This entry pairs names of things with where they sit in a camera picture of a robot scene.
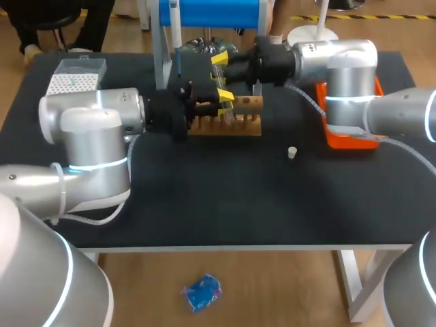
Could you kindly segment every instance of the black tablecloth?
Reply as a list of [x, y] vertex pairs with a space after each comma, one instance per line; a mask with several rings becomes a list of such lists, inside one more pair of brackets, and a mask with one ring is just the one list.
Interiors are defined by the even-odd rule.
[[[153, 92], [151, 55], [94, 56], [107, 59], [104, 89]], [[62, 145], [44, 142], [35, 114], [60, 60], [41, 56], [25, 76], [0, 135], [0, 164], [67, 163]], [[202, 60], [185, 57], [183, 71], [207, 79]], [[379, 54], [378, 76], [385, 93], [414, 85], [398, 53]], [[61, 221], [55, 229], [77, 247], [371, 245], [412, 243], [433, 225], [436, 180], [414, 157], [389, 144], [372, 152], [331, 151], [305, 100], [271, 86], [263, 94], [261, 137], [174, 144], [144, 134], [119, 218], [102, 227]], [[436, 163], [432, 144], [407, 143]], [[289, 146], [298, 148], [294, 161]]]

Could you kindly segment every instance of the white lamp base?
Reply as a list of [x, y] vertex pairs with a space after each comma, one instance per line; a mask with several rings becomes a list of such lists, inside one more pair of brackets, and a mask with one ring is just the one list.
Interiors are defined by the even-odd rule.
[[[316, 34], [316, 25], [305, 25], [297, 27], [289, 32], [287, 35], [287, 44], [288, 46], [293, 46], [295, 43], [299, 42], [314, 42], [315, 34]], [[331, 41], [338, 40], [338, 35], [334, 34], [330, 29], [324, 29], [321, 32], [320, 38], [318, 41]]]

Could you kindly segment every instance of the orange box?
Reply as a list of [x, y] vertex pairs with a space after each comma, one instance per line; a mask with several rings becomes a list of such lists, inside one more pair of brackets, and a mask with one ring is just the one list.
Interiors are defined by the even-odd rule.
[[[317, 102], [321, 109], [326, 112], [326, 96], [327, 87], [326, 84], [317, 84], [316, 86]], [[381, 88], [378, 78], [375, 79], [375, 94], [382, 96], [383, 90]], [[327, 143], [333, 149], [376, 149], [379, 146], [379, 142], [361, 140], [353, 138], [348, 135], [337, 135], [330, 133], [327, 128], [326, 118], [322, 117], [322, 125], [324, 126], [324, 132], [326, 133]]]

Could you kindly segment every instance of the floor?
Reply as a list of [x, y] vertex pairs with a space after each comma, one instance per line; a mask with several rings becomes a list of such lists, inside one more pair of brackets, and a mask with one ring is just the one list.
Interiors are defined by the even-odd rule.
[[[317, 14], [307, 0], [290, 0], [289, 15]], [[434, 0], [367, 0], [353, 14], [436, 14]], [[78, 22], [67, 30], [72, 40]], [[285, 33], [308, 22], [289, 21]], [[330, 20], [329, 28], [340, 38], [368, 38], [379, 50], [399, 50], [416, 84], [436, 85], [436, 21], [434, 20]], [[185, 29], [184, 40], [201, 35]], [[18, 40], [5, 17], [0, 17], [4, 46], [0, 53], [0, 124], [13, 101], [25, 70], [17, 53]], [[213, 34], [240, 45], [233, 31]], [[52, 44], [51, 35], [42, 35]], [[137, 20], [112, 19], [104, 44], [106, 52], [150, 52], [151, 35], [141, 33]], [[358, 252], [361, 267], [371, 253]], [[105, 255], [106, 271], [115, 295], [112, 327], [121, 326], [351, 326], [333, 253], [307, 252], [214, 252]], [[183, 287], [204, 273], [219, 278], [223, 296], [204, 312], [193, 315], [181, 295]], [[385, 326], [380, 310], [363, 324]]]

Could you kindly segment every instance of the white bottle cap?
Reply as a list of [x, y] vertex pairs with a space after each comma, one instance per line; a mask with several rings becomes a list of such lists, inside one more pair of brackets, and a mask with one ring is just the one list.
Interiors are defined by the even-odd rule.
[[287, 157], [289, 159], [293, 159], [295, 157], [295, 155], [297, 154], [297, 148], [295, 146], [291, 146], [288, 150], [287, 150]]

